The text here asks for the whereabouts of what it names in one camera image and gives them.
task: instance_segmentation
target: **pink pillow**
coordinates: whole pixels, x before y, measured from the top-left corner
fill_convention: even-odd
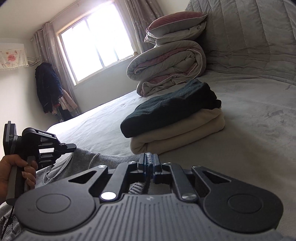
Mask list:
[[[202,12],[177,12],[154,20],[146,32],[155,38],[160,38],[165,34],[192,28],[200,24],[206,17],[207,14]]]

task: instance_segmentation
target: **pillow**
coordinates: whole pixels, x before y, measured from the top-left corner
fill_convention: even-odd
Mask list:
[[[192,28],[200,24],[207,14],[202,12],[177,12],[154,20],[146,29],[146,32],[155,38],[166,34]]]
[[[150,42],[155,44],[156,46],[160,46],[166,43],[179,41],[179,40],[196,40],[199,35],[205,29],[207,22],[202,22],[190,29],[180,30],[177,32],[173,32],[170,34],[166,34],[160,38],[154,38],[149,33],[147,33],[144,42]]]

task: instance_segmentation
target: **dark green sweater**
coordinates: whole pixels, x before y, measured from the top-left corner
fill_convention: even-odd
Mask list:
[[[127,116],[120,128],[125,137],[159,129],[185,119],[200,109],[220,108],[221,101],[207,83],[191,80],[181,89],[153,97]]]

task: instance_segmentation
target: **pink sticker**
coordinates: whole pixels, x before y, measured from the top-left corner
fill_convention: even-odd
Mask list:
[[[14,54],[11,54],[8,56],[8,61],[15,61],[16,58],[15,58],[15,55]]]

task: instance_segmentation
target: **hand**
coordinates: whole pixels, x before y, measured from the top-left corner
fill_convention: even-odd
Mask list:
[[[35,188],[36,184],[36,170],[38,165],[36,161],[32,161],[31,166],[27,167],[28,163],[20,158],[19,155],[6,155],[0,161],[0,204],[5,202],[7,195],[8,179],[11,167],[17,165],[18,167],[24,167],[22,176],[26,179],[30,189]]]

